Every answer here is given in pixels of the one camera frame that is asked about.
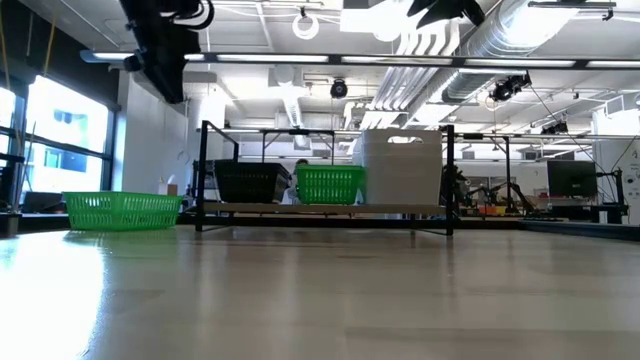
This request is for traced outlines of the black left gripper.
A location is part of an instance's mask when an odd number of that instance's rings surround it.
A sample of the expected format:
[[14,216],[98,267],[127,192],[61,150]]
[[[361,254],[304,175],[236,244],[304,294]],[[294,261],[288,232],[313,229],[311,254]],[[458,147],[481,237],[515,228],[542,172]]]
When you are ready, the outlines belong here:
[[124,68],[130,72],[149,69],[150,82],[166,102],[183,102],[183,67],[170,69],[167,79],[161,70],[153,67],[185,62],[185,55],[199,53],[198,33],[185,25],[163,19],[130,20],[126,29],[133,33],[138,49],[124,59]]

